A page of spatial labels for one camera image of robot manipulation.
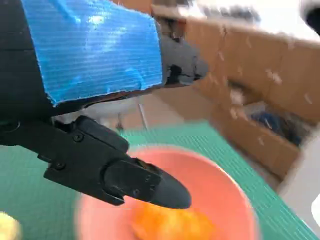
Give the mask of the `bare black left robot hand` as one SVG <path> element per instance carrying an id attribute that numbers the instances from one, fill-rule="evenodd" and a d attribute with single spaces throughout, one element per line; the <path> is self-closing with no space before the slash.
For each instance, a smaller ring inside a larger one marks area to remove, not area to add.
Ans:
<path id="1" fill-rule="evenodd" d="M 0 143 L 48 163 L 44 177 L 114 206 L 128 196 L 171 209 L 188 189 L 128 155 L 129 143 L 81 115 L 55 116 L 203 79 L 208 65 L 146 13 L 109 0 L 0 3 Z"/>

